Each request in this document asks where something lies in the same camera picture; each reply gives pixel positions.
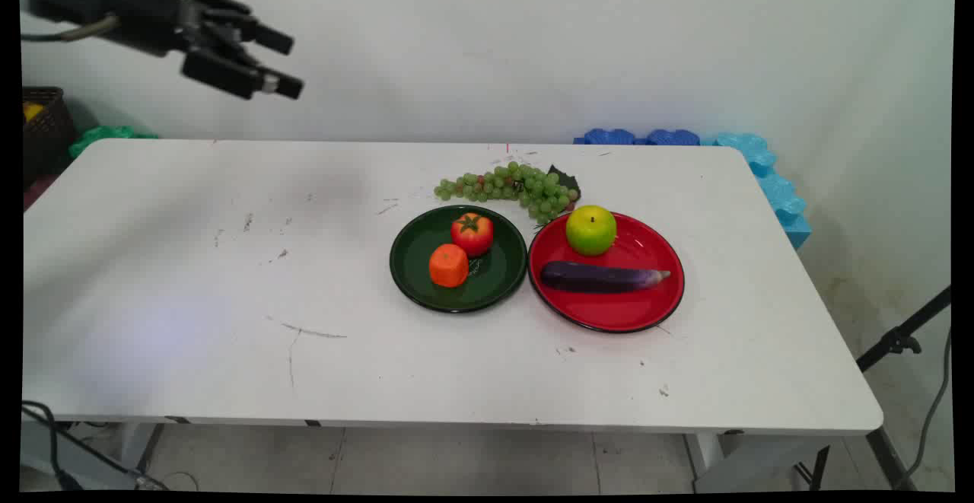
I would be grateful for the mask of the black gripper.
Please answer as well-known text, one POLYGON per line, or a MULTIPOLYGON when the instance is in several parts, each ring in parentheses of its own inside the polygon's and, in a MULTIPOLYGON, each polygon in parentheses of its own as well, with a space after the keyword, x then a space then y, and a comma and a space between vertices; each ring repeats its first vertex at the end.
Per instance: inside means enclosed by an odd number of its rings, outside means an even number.
MULTIPOLYGON (((293 37, 264 24, 238 0, 189 0, 202 29, 234 44, 254 42, 288 55, 293 37)), ((186 53, 182 75, 224 93, 250 100, 254 94, 277 94, 297 100, 305 84, 299 78, 261 64, 235 62, 209 49, 194 48, 180 20, 182 0, 29 0, 29 14, 73 28, 31 33, 32 43, 72 43, 101 38, 164 58, 186 53)))

